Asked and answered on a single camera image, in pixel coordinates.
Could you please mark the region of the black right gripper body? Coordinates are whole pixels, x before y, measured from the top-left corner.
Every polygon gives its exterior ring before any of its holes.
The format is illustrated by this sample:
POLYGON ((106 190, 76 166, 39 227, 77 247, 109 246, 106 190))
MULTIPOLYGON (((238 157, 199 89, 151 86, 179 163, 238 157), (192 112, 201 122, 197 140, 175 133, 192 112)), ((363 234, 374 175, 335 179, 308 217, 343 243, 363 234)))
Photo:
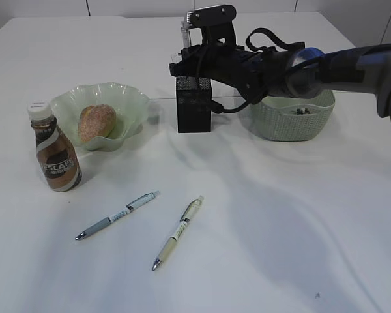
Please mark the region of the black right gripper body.
POLYGON ((280 76, 289 68, 293 52, 250 52, 225 44, 196 45, 183 49, 184 57, 170 63, 174 77, 199 76, 235 88, 244 100, 258 103, 266 96, 287 97, 280 76))

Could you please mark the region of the blue black right robot arm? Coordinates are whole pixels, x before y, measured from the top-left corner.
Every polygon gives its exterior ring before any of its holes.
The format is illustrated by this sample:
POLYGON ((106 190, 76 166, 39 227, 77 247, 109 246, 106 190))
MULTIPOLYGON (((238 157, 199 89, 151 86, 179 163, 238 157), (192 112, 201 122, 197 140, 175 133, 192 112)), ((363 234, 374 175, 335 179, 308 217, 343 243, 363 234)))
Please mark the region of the blue black right robot arm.
POLYGON ((323 53, 303 42, 280 48, 201 44, 169 64, 174 77, 208 78, 235 88, 247 104, 267 96, 313 98, 324 90, 376 96, 379 117, 391 121, 391 44, 323 53))

